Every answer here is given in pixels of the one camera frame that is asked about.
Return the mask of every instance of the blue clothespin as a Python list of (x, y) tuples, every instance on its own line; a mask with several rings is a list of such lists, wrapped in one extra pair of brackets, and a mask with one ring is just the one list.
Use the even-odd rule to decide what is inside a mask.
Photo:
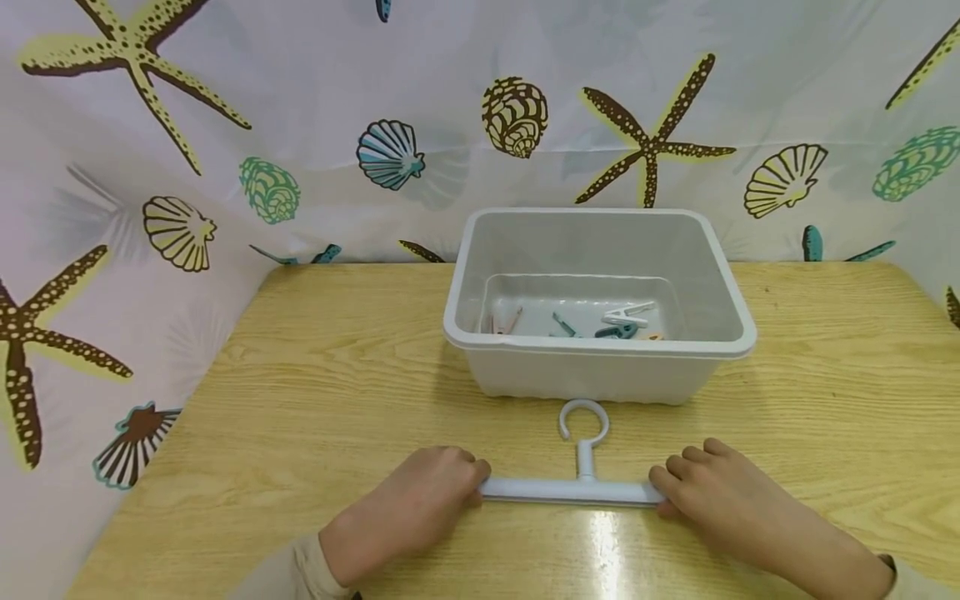
[[(584, 337), (584, 336), (580, 335), (579, 333), (577, 333), (577, 330), (574, 329), (573, 327), (571, 327), (570, 324), (567, 323), (566, 321), (564, 321), (564, 318), (561, 317), (560, 315), (558, 315), (557, 313), (553, 313), (553, 320), (556, 321), (558, 324), (560, 324), (560, 327), (562, 327), (562, 328), (564, 329), (564, 333), (566, 333), (566, 337), (569, 337), (569, 338), (582, 338), (582, 337)], [(557, 336), (555, 336), (554, 334), (551, 333), (551, 334), (550, 334), (550, 337), (557, 337)]]
[(623, 325), (616, 325), (613, 327), (606, 327), (604, 329), (597, 330), (593, 334), (595, 338), (616, 338), (618, 340), (629, 340), (630, 338), (636, 335), (636, 332), (639, 330), (639, 327), (633, 323), (624, 323)]

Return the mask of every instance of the white plastic bin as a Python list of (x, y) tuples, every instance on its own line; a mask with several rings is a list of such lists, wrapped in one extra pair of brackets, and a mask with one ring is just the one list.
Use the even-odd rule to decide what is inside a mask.
[[(606, 310), (655, 300), (634, 339), (592, 337)], [(490, 314), (523, 312), (509, 335)], [(584, 338), (562, 330), (552, 313)], [(661, 340), (647, 340), (650, 333)], [(716, 234), (688, 210), (491, 208), (467, 221), (444, 312), (488, 396), (680, 404), (756, 326)]]

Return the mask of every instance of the hanger hook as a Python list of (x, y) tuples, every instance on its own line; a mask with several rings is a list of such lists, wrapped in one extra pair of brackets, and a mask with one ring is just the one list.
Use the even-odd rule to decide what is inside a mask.
[(580, 440), (577, 442), (577, 445), (586, 443), (589, 444), (590, 447), (595, 447), (597, 444), (600, 444), (601, 440), (607, 437), (607, 432), (610, 431), (610, 417), (607, 416), (607, 411), (604, 410), (603, 406), (600, 406), (599, 403), (593, 400), (576, 398), (564, 404), (564, 408), (560, 409), (560, 435), (563, 436), (565, 440), (570, 439), (570, 430), (566, 428), (566, 415), (569, 414), (570, 411), (578, 408), (586, 408), (600, 419), (600, 434), (590, 440)]

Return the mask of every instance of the wood grain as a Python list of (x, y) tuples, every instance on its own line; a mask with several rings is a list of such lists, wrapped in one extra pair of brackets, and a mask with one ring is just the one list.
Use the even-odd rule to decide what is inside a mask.
[[(444, 340), (452, 265), (274, 272), (73, 598), (223, 597), (421, 445), (501, 476), (573, 478), (561, 403), (482, 396)], [(736, 264), (760, 340), (681, 407), (608, 406), (608, 479), (716, 436), (877, 551), (960, 587), (960, 332), (879, 263)], [(571, 415), (574, 435), (592, 416)], [(453, 540), (362, 588), (376, 598), (788, 597), (640, 509), (488, 503)]]

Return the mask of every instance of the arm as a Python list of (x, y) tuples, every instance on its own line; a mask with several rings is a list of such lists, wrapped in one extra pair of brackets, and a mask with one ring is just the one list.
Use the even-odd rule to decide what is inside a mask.
[(287, 544), (263, 560), (230, 600), (342, 600), (349, 589), (333, 576), (316, 534)]
[(657, 507), (661, 516), (682, 516), (708, 545), (819, 600), (953, 597), (904, 564), (873, 554), (719, 440), (684, 448), (650, 469), (650, 481), (667, 497)]
[(447, 537), (464, 509), (482, 501), (477, 487), (490, 472), (487, 461), (462, 448), (417, 450), (319, 534), (264, 559), (230, 600), (347, 598), (387, 563)]

